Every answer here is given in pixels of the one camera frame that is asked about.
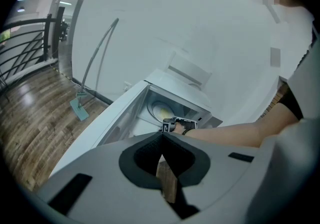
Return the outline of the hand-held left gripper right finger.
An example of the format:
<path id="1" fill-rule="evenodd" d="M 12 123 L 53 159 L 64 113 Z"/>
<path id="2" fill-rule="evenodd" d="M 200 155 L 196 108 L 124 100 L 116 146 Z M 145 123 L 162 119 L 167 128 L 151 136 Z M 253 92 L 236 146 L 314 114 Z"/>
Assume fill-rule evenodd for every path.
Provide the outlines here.
<path id="1" fill-rule="evenodd" d="M 257 149 L 163 133 L 161 150 L 177 178 L 169 212 L 247 212 L 257 187 L 247 178 Z"/>

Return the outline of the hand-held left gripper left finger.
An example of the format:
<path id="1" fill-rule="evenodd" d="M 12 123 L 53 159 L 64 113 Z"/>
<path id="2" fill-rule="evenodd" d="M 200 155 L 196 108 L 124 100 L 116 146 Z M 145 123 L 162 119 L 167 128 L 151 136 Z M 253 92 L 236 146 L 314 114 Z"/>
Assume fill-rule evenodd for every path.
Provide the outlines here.
<path id="1" fill-rule="evenodd" d="M 45 215 L 54 224 L 177 224 L 181 218 L 160 190 L 131 183 L 119 167 L 121 153 L 151 136 L 134 136 L 90 149 L 53 174 L 39 189 Z M 49 203 L 77 175 L 91 180 L 69 209 L 61 214 Z"/>

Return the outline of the person's right hand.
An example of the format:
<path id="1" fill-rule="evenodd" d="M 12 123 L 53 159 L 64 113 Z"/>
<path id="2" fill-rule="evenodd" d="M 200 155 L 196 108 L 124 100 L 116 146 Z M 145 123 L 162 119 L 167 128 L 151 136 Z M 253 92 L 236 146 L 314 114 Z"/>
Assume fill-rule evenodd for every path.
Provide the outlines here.
<path id="1" fill-rule="evenodd" d="M 175 124 L 175 129 L 173 130 L 173 133 L 185 135 L 187 132 L 186 129 L 180 123 L 177 122 Z"/>

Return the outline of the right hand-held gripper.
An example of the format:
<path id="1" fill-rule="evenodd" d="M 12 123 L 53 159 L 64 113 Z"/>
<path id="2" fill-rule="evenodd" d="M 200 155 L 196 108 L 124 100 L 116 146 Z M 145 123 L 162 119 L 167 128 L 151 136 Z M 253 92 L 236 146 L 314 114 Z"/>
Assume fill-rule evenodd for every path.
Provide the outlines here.
<path id="1" fill-rule="evenodd" d="M 176 127 L 176 123 L 180 123 L 186 129 L 186 132 L 188 132 L 190 130 L 195 130 L 198 128 L 198 123 L 196 121 L 186 119 L 183 117 L 174 116 L 172 118 L 165 118 L 163 120 L 161 132 L 172 133 Z"/>

